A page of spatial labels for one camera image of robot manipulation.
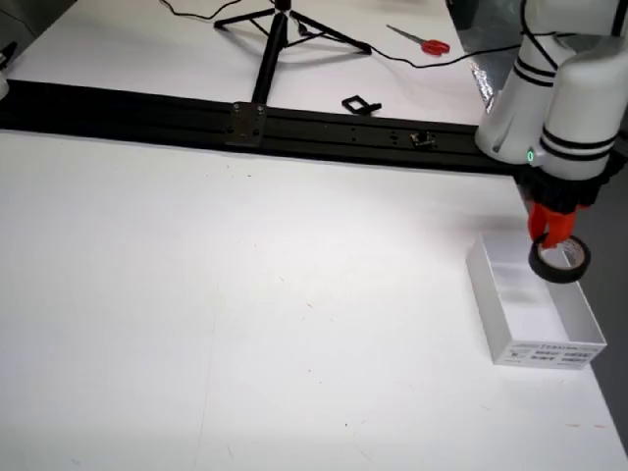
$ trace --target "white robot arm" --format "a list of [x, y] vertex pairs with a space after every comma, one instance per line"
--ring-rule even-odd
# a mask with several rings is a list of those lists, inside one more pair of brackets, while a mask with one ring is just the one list
[[[593, 204], [623, 165], [611, 149], [628, 105], [627, 0], [523, 0], [524, 41], [506, 85], [476, 134], [487, 155], [529, 165], [530, 233], [543, 246], [571, 236], [575, 211]], [[557, 32], [606, 36], [575, 54]]]

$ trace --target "tripod stand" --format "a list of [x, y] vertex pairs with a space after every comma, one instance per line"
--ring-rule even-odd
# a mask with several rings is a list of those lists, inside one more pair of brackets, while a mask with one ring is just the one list
[[[275, 8], [270, 8], [262, 12], [249, 13], [247, 15], [240, 15], [238, 17], [229, 18], [226, 20], [220, 20], [214, 23], [214, 27], [218, 29], [224, 29], [226, 25], [232, 25], [240, 22], [252, 22], [256, 27], [261, 29], [268, 35], [266, 42], [266, 49], [264, 50], [264, 56], [262, 58], [262, 64], [259, 68], [259, 74], [257, 76], [257, 82], [255, 82], [255, 90], [253, 91], [253, 103], [266, 104], [268, 101], [268, 94], [271, 89], [271, 83], [273, 81], [273, 75], [277, 67], [277, 61], [279, 60], [279, 54], [282, 49], [293, 46], [294, 44], [300, 44], [302, 42], [314, 39], [320, 36], [330, 36], [330, 39], [334, 39], [338, 42], [343, 42], [351, 46], [356, 47], [365, 54], [371, 54], [371, 46], [365, 42], [356, 41], [348, 36], [345, 36], [341, 32], [335, 31], [330, 27], [321, 25], [314, 20], [311, 20], [300, 13], [293, 11], [291, 0], [275, 0]], [[273, 25], [271, 26], [270, 33], [267, 33], [262, 26], [255, 22], [258, 18], [275, 16], [273, 18]], [[294, 18], [299, 23], [299, 32], [304, 35], [304, 27], [302, 25], [308, 25], [321, 31], [316, 34], [309, 34], [307, 37], [288, 43], [288, 17]]]

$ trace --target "open box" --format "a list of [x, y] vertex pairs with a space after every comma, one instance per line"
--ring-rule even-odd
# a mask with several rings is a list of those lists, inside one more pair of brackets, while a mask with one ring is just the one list
[[[555, 285], [528, 264], [526, 233], [482, 234], [467, 256], [493, 361], [498, 365], [578, 370], [606, 342], [578, 283]], [[567, 266], [560, 251], [549, 262]]]

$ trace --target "black tape roll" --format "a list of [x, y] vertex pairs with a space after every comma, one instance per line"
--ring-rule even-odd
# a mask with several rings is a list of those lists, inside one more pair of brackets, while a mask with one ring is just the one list
[[537, 238], [530, 248], [528, 261], [530, 267], [539, 277], [550, 283], [567, 285], [580, 280], [591, 264], [591, 250], [585, 242], [576, 236], [562, 243], [562, 249], [569, 261], [569, 268], [552, 265], [543, 256], [542, 243], [548, 235]]

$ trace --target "black clip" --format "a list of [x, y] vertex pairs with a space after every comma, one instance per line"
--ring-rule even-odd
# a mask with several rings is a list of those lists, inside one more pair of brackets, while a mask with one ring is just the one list
[[[362, 105], [362, 107], [354, 108], [353, 106], [351, 106], [351, 103], [356, 103], [356, 102]], [[346, 108], [347, 110], [349, 110], [354, 115], [360, 115], [360, 116], [369, 116], [374, 111], [382, 109], [382, 103], [373, 103], [372, 105], [369, 105], [366, 101], [364, 101], [364, 98], [362, 98], [359, 95], [355, 95], [355, 96], [352, 96], [351, 98], [347, 98], [343, 100], [342, 106]]]
[[225, 129], [227, 145], [259, 147], [264, 136], [266, 105], [234, 103]]

